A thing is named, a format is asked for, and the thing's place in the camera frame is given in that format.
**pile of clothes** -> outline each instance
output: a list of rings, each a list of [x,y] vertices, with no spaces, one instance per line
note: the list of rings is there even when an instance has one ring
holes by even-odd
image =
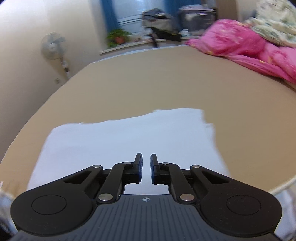
[[[261,0],[256,18],[219,20],[186,44],[296,84],[296,7],[289,0]]]

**green plant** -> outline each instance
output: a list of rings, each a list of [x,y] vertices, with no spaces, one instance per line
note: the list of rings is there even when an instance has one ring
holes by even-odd
[[[108,39],[108,47],[109,48],[113,48],[115,46],[117,46],[115,39],[117,37],[124,37],[125,42],[129,41],[129,35],[131,35],[130,32],[125,31],[121,28],[119,29],[114,29],[111,32],[109,32],[107,39]]]

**standing fan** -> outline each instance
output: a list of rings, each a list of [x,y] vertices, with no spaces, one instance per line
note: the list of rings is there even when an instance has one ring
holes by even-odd
[[[60,59],[61,64],[70,79],[71,75],[68,68],[68,63],[64,60],[63,55],[67,51],[67,44],[64,37],[57,33],[46,35],[41,41],[41,52],[47,59]]]

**crosshair logo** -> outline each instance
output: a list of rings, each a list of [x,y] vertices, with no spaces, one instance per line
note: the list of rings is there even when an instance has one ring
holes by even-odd
[[[151,199],[150,198],[148,198],[148,197],[144,197],[143,199],[141,199],[142,201],[144,201],[144,202],[148,202],[148,201],[150,201]]]

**brown surface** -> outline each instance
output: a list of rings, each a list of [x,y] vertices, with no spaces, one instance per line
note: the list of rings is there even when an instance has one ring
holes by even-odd
[[[18,134],[0,164],[0,180],[14,195],[25,191],[54,127],[181,107],[205,110],[234,178],[269,190],[296,174],[295,92],[229,60],[176,47],[119,56],[81,70]]]

